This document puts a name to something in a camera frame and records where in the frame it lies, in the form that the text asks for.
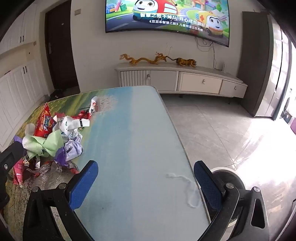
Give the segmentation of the green paper wrapper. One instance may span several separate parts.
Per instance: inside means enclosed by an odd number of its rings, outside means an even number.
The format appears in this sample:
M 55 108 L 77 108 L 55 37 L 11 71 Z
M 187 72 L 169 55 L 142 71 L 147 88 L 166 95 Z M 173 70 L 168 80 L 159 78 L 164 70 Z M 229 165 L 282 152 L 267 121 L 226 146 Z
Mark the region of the green paper wrapper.
M 37 136 L 25 136 L 22 145 L 27 150 L 27 156 L 30 159 L 35 156 L 54 157 L 57 150 L 64 147 L 64 142 L 60 130 L 51 132 L 47 138 Z

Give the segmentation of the purple white wrapper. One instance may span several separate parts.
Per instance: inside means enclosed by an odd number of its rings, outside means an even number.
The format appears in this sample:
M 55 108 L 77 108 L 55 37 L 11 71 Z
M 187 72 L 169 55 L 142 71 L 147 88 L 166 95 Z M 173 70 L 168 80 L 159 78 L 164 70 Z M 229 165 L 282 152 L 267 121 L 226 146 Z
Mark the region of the purple white wrapper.
M 54 161 L 61 166 L 70 168 L 70 161 L 79 157 L 83 153 L 81 139 L 69 139 L 63 147 L 59 148 L 55 154 Z

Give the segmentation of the clear plastic bag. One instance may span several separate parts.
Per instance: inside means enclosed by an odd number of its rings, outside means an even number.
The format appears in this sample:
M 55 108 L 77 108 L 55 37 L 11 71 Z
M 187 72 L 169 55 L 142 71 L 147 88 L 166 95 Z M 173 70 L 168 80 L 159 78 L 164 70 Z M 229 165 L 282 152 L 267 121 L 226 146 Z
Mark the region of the clear plastic bag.
M 43 164 L 39 170 L 39 176 L 35 177 L 30 189 L 34 187 L 39 187 L 41 190 L 52 189 L 57 183 L 60 175 L 62 173 L 62 166 L 56 162 L 50 162 Z

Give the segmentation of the red chip bag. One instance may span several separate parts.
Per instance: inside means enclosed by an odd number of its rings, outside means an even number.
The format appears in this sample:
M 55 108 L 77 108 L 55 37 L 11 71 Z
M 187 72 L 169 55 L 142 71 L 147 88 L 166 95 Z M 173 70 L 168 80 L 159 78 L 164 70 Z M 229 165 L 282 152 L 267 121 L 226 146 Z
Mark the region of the red chip bag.
M 47 103 L 45 103 L 41 114 L 36 123 L 36 128 L 34 131 L 34 136 L 47 138 L 52 132 L 55 121 L 50 114 L 50 109 Z

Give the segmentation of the red white paper box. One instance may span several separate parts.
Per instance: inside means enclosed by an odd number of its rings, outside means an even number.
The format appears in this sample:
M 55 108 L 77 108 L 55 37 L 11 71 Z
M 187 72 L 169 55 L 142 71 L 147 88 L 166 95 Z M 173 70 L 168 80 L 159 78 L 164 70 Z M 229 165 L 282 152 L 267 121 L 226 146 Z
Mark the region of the red white paper box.
M 64 118 L 66 115 L 64 113 L 55 113 L 55 116 L 53 117 L 55 122 L 58 122 L 62 118 Z M 88 111 L 82 110 L 78 115 L 71 116 L 75 120 L 80 119 L 87 119 L 89 120 L 91 118 L 91 114 Z

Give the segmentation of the white red snack wrapper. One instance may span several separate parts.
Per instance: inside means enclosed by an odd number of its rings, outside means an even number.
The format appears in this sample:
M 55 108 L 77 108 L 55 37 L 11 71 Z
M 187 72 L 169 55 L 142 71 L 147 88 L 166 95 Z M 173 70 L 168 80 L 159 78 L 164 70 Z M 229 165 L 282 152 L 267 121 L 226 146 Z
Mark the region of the white red snack wrapper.
M 92 116 L 93 113 L 98 112 L 100 109 L 100 100 L 98 96 L 95 96 L 91 99 L 91 104 L 89 107 L 89 116 Z

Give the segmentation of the white round trash bin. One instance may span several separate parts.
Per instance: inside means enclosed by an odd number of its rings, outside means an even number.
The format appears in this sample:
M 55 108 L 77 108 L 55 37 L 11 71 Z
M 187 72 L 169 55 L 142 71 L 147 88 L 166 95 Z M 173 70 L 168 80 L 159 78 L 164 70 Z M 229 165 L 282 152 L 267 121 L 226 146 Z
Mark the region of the white round trash bin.
M 224 183 L 232 183 L 234 186 L 236 186 L 237 188 L 240 188 L 240 189 L 245 187 L 242 180 L 240 179 L 240 177 L 235 173 L 235 171 L 233 171 L 230 168 L 216 167 L 216 168 L 213 168 L 211 170 L 211 172 L 215 176 L 218 176 Z M 234 229 L 234 226 L 237 222 L 240 212 L 241 212 L 241 207 L 237 207 L 234 211 L 234 214 L 233 214 L 221 240 L 228 240 L 229 239 L 229 237 Z

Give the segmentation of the red snack packet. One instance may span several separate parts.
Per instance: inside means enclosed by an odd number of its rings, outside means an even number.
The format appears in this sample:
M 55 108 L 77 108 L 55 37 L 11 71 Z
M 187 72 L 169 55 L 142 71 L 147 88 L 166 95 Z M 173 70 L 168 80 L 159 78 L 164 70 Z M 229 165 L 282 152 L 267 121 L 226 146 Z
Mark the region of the red snack packet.
M 13 166 L 13 183 L 19 185 L 20 188 L 23 187 L 23 183 L 28 180 L 31 176 L 29 172 L 29 161 L 22 157 L 18 162 Z

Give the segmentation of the landscape print table mat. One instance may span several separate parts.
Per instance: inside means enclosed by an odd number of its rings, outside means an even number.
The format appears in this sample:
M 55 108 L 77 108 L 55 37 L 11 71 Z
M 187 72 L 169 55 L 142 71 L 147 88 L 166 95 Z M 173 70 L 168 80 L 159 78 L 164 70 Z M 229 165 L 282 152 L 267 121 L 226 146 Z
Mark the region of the landscape print table mat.
M 209 224 L 184 147 L 155 88 L 121 87 L 49 102 L 77 115 L 95 96 L 100 111 L 82 130 L 82 169 L 98 176 L 76 214 L 95 240 L 198 240 Z

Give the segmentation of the black shoes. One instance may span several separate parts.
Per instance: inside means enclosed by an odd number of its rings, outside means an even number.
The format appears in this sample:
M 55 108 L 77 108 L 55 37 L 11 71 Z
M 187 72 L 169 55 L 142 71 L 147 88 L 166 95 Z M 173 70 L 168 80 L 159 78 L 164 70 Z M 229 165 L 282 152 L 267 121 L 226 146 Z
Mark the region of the black shoes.
M 54 101 L 64 97 L 64 91 L 62 89 L 56 89 L 51 95 L 49 101 Z

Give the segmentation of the dark brown door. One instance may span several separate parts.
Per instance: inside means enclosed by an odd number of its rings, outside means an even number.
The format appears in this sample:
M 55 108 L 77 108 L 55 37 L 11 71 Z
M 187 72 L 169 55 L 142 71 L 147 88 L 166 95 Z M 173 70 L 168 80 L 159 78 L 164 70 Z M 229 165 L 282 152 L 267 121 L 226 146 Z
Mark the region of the dark brown door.
M 71 1 L 65 1 L 45 13 L 46 53 L 54 88 L 79 91 L 71 43 L 70 13 Z

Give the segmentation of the golden tiger figurine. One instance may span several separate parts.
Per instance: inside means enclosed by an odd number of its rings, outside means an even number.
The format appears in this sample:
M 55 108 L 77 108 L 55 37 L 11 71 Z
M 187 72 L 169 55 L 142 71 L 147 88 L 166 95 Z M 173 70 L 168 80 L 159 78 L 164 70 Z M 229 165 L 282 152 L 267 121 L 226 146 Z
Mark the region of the golden tiger figurine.
M 175 59 L 172 59 L 169 56 L 166 56 L 166 57 L 169 58 L 171 61 L 175 61 L 178 66 L 182 66 L 182 67 L 184 67 L 184 66 L 190 66 L 192 68 L 196 68 L 197 67 L 196 60 L 194 60 L 194 59 L 183 59 L 183 58 L 175 58 Z

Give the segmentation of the grey refrigerator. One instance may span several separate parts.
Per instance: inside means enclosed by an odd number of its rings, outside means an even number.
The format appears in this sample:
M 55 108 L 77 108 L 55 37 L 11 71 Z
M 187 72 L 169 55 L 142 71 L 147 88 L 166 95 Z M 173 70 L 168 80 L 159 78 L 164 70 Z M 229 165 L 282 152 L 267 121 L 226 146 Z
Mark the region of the grey refrigerator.
M 247 84 L 242 106 L 253 116 L 276 120 L 291 67 L 291 42 L 266 12 L 242 13 L 242 50 L 237 77 Z

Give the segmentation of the white wall cabinets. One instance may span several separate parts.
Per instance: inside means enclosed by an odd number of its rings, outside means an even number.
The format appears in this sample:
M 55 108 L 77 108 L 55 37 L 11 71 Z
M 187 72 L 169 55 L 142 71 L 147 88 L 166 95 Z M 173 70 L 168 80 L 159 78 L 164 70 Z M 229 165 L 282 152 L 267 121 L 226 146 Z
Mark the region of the white wall cabinets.
M 36 63 L 38 4 L 31 4 L 1 40 L 1 151 L 45 97 Z

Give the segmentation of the wall-mounted curved television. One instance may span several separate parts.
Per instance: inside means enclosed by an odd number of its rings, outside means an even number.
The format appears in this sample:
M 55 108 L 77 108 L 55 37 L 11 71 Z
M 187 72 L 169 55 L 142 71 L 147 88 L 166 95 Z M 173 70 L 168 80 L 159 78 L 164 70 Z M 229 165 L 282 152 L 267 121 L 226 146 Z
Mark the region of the wall-mounted curved television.
M 106 1 L 105 19 L 108 33 L 159 30 L 229 46 L 228 1 Z

